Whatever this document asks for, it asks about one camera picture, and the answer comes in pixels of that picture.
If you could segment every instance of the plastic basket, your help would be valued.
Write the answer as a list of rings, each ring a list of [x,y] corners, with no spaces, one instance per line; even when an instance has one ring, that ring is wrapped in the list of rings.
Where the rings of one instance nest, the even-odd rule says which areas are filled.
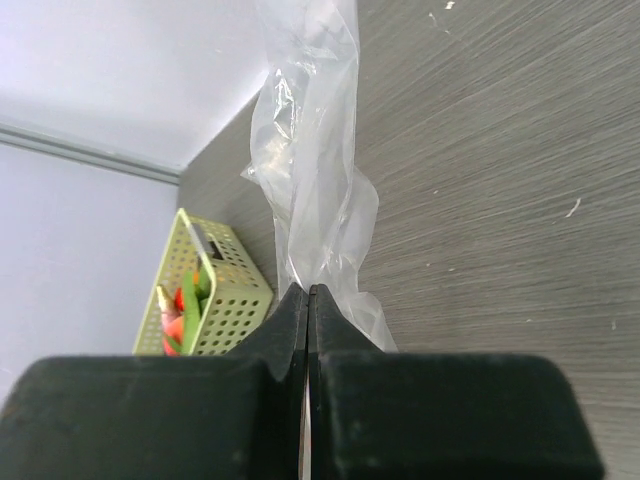
[[[182,355],[227,353],[264,320],[273,292],[231,227],[180,209],[151,289],[135,355],[164,354],[156,285],[173,295],[185,271],[196,270],[198,256],[211,278],[211,295],[194,341],[182,346]]]

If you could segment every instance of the green basket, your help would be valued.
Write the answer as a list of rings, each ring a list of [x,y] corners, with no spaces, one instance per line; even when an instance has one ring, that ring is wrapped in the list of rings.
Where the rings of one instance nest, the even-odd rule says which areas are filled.
[[[264,320],[273,292],[231,227],[178,210],[169,242],[151,289],[134,355],[163,355],[161,312],[156,285],[171,295],[186,271],[196,271],[197,258],[211,278],[211,295],[202,310],[197,334],[182,355],[221,355]]]

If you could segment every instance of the white scratch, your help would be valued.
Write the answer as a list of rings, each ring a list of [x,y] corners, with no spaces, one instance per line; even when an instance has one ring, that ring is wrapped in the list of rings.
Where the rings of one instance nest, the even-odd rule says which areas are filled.
[[[447,30],[446,28],[440,28],[440,26],[438,25],[438,21],[436,20],[436,16],[433,13],[429,12],[429,17],[431,18],[431,20],[433,20],[433,26],[435,28],[437,28],[438,30],[443,31],[447,35],[451,35],[451,32],[449,30]]]
[[[569,213],[567,213],[564,217],[565,218],[569,218],[571,215],[573,215],[573,213],[578,209],[578,207],[580,206],[580,201],[582,199],[579,198],[578,200],[576,200],[576,204],[573,206],[573,208],[571,209],[571,211]]]

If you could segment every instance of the black object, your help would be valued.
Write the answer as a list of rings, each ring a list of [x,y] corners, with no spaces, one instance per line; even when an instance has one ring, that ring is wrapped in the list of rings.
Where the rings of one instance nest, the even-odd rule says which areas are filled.
[[[52,358],[0,421],[2,479],[600,479],[567,381],[523,355],[384,354],[291,286],[224,357]]]

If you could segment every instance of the green object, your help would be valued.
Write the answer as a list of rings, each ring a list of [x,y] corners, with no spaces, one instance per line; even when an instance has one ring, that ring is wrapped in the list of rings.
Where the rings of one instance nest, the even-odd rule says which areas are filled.
[[[198,288],[200,289],[200,295],[202,295],[198,296],[200,300],[209,298],[209,295],[211,295],[211,278],[209,278],[204,265],[200,266],[200,271],[198,272]]]
[[[207,248],[211,243],[216,247],[214,251]],[[198,285],[193,285],[196,270],[199,271]],[[200,295],[197,305],[202,315],[198,322],[183,319],[182,355],[224,354],[265,319],[273,291],[231,227],[189,215],[180,209],[152,283],[133,348],[134,355],[164,354],[162,313],[158,308],[156,286],[164,285],[171,295],[175,295],[176,289],[183,286],[185,272],[191,273],[193,291]]]
[[[182,340],[182,348],[184,351],[190,351],[193,341],[198,333],[200,324],[200,301],[196,294],[196,285],[193,283],[193,274],[185,272],[182,277],[182,301],[184,302],[184,337]]]
[[[182,351],[182,347],[178,342],[176,342],[169,335],[164,335],[164,339],[167,341],[167,343],[173,349],[174,352],[176,352],[177,354],[180,354],[180,352]]]

